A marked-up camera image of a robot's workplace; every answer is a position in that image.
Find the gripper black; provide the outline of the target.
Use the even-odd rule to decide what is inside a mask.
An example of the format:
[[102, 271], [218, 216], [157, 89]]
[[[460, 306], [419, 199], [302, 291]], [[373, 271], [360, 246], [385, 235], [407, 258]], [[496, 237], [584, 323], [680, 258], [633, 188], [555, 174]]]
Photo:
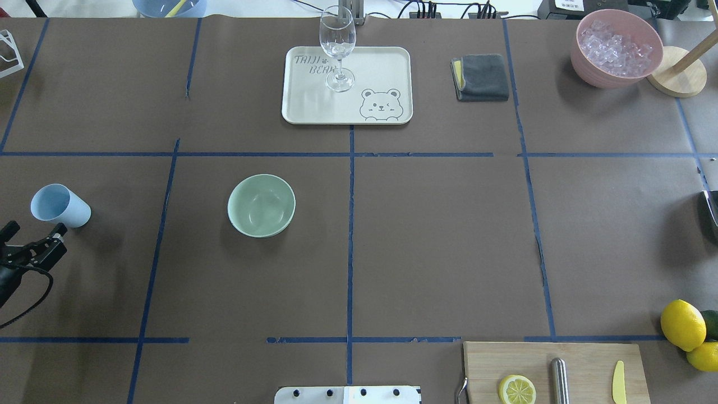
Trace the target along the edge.
[[2, 274], [23, 274], [23, 268], [39, 268], [49, 272], [67, 252], [63, 239], [67, 233], [64, 223], [57, 223], [42, 240], [24, 246], [9, 245], [8, 242], [19, 230], [20, 225], [16, 221], [10, 221], [0, 231]]

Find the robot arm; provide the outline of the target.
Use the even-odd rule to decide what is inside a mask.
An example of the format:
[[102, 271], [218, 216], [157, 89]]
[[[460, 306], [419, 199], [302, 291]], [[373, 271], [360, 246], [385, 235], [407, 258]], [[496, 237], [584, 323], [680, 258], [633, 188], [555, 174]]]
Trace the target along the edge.
[[53, 230], [41, 240], [27, 245], [11, 246], [8, 243], [20, 230], [15, 221], [8, 222], [1, 230], [1, 304], [10, 299], [21, 284], [25, 273], [34, 271], [49, 279], [46, 292], [39, 301], [43, 301], [51, 291], [54, 279], [49, 273], [67, 252], [62, 236], [67, 232], [64, 223], [57, 224]]

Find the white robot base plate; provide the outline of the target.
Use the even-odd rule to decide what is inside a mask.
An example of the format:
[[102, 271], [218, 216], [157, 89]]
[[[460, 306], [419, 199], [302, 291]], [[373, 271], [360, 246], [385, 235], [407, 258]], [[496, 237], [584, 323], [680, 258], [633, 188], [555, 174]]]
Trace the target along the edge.
[[279, 388], [274, 403], [421, 403], [421, 388], [410, 385]]

